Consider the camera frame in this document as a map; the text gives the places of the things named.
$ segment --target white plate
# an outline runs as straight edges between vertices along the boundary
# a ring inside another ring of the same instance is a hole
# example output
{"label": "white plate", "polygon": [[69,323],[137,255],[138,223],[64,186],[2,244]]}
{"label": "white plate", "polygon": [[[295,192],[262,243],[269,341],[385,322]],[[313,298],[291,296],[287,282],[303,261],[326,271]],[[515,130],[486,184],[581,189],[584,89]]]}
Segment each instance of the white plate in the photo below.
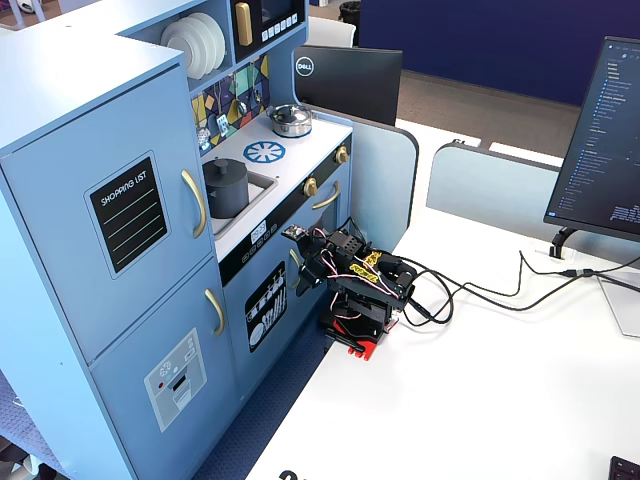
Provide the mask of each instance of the white plate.
{"label": "white plate", "polygon": [[160,43],[169,48],[182,50],[187,57],[187,76],[200,80],[207,69],[207,50],[204,39],[190,23],[178,20],[162,32]]}
{"label": "white plate", "polygon": [[209,30],[209,28],[204,23],[202,23],[202,21],[198,20],[197,18],[192,18],[191,16],[185,17],[181,21],[190,23],[193,28],[198,31],[198,35],[200,35],[200,38],[202,38],[202,40],[204,41],[204,48],[206,50],[205,60],[207,64],[204,73],[211,73],[211,70],[213,70],[213,65],[216,61],[216,43],[213,39],[213,35],[211,34],[211,30]]}
{"label": "white plate", "polygon": [[211,35],[213,35],[213,39],[216,44],[216,61],[213,64],[213,68],[217,70],[218,68],[220,68],[220,65],[222,65],[222,61],[224,60],[224,56],[227,49],[225,40],[224,40],[224,34],[222,33],[222,29],[220,28],[220,25],[218,25],[218,22],[216,22],[213,18],[211,18],[206,13],[201,13],[201,12],[192,13],[189,16],[193,18],[197,18],[202,23],[204,23],[207,26],[207,28],[209,28]]}

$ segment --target yellow bracket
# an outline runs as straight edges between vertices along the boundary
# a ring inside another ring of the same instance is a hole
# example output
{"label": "yellow bracket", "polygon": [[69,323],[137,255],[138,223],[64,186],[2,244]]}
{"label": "yellow bracket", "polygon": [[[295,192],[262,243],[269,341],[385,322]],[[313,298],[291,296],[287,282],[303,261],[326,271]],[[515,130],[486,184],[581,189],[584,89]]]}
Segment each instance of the yellow bracket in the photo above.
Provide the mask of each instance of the yellow bracket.
{"label": "yellow bracket", "polygon": [[360,265],[357,265],[355,263],[349,267],[349,270],[360,275],[362,278],[366,278],[371,283],[376,283],[378,281],[377,275],[374,275],[373,273],[369,272],[368,270],[362,268]]}
{"label": "yellow bracket", "polygon": [[382,252],[371,252],[369,256],[364,259],[364,261],[367,262],[372,267],[375,267],[376,263],[378,263],[378,260],[380,260],[381,256],[382,256]]}

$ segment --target dark blue wall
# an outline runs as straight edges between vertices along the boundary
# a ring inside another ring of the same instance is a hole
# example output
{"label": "dark blue wall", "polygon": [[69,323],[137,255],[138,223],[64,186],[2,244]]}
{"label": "dark blue wall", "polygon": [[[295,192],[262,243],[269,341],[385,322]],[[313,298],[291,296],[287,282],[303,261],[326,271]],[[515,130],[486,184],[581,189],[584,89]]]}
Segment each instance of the dark blue wall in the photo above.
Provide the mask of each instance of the dark blue wall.
{"label": "dark blue wall", "polygon": [[640,37],[637,0],[366,0],[360,46],[404,68],[581,105],[606,35]]}

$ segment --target computer monitor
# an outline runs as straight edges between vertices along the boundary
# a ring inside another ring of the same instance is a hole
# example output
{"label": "computer monitor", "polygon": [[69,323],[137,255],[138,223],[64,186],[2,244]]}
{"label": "computer monitor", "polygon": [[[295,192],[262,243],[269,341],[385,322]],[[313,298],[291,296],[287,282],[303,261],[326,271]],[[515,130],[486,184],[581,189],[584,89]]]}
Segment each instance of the computer monitor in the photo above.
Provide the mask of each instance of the computer monitor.
{"label": "computer monitor", "polygon": [[303,46],[295,52],[303,103],[395,126],[402,52]]}
{"label": "computer monitor", "polygon": [[[640,242],[640,41],[605,38],[544,221]],[[599,280],[622,333],[640,336],[640,296],[615,283],[640,274]]]}

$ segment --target blue burner decal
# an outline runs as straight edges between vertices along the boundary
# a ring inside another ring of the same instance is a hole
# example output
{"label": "blue burner decal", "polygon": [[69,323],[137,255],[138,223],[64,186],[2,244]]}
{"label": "blue burner decal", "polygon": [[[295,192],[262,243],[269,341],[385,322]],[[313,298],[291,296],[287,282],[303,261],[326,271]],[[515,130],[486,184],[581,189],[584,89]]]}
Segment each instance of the blue burner decal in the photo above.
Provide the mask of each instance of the blue burner decal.
{"label": "blue burner decal", "polygon": [[254,163],[272,163],[284,158],[287,149],[277,142],[256,142],[244,149],[244,158]]}

